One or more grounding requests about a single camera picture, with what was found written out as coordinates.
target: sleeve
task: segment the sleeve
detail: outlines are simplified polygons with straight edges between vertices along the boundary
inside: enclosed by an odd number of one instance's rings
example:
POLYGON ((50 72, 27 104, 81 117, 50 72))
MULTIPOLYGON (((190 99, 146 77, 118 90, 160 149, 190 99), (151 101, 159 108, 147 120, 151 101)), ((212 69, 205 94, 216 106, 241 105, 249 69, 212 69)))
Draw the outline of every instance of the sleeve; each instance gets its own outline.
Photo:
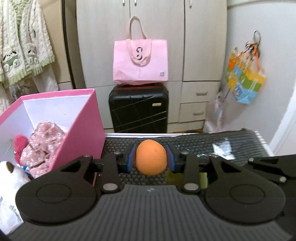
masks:
POLYGON ((46 66, 54 62, 54 54, 47 33, 45 20, 38 0, 33 0, 30 20, 29 33, 32 42, 37 50, 37 57, 41 66, 46 66))
POLYGON ((3 60, 3 1, 0 1, 0 83, 4 82, 3 60))

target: white plush toy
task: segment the white plush toy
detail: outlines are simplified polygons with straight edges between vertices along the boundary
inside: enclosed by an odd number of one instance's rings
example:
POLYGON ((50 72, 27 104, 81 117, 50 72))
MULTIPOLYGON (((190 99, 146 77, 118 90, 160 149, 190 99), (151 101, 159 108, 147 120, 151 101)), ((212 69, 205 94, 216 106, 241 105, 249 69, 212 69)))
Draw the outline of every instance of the white plush toy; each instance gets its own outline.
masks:
POLYGON ((29 181, 29 177, 22 168, 14 166, 8 161, 0 162, 0 196, 8 205, 13 206, 17 212, 15 195, 29 181))

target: red fuzzy toy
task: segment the red fuzzy toy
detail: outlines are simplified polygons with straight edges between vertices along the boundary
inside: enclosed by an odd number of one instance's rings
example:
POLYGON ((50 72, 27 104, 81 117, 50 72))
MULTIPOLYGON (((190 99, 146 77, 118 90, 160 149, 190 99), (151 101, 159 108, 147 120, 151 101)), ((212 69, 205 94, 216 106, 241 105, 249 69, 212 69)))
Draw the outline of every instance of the red fuzzy toy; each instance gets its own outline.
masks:
POLYGON ((13 140, 13 147, 15 149, 15 161, 19 165, 20 165, 20 157, 22 155, 22 151, 25 149, 27 145, 29 145, 29 140, 27 137, 23 135, 15 136, 13 140))

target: drawer handle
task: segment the drawer handle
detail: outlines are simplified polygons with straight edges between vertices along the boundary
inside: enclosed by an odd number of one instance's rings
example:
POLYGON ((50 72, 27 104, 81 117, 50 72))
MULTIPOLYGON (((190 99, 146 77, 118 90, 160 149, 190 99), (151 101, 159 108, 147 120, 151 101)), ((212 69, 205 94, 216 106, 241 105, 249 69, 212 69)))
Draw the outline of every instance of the drawer handle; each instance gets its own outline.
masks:
POLYGON ((198 112, 198 113, 193 113, 193 115, 194 116, 196 116, 196 115, 203 115, 205 112, 203 111, 203 112, 198 112))
POLYGON ((203 93, 196 93, 196 95, 197 96, 205 96, 205 95, 207 95, 209 92, 207 91, 207 92, 203 92, 203 93))

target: orange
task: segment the orange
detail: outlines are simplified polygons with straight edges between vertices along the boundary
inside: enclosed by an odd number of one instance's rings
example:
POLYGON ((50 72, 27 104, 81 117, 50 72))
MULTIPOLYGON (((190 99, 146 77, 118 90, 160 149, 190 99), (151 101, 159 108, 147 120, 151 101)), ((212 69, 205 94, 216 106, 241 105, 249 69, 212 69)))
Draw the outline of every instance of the orange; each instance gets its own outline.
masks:
POLYGON ((166 151, 161 144, 153 140, 145 140, 138 146, 136 168, 141 173, 154 176, 162 173, 166 167, 166 151))

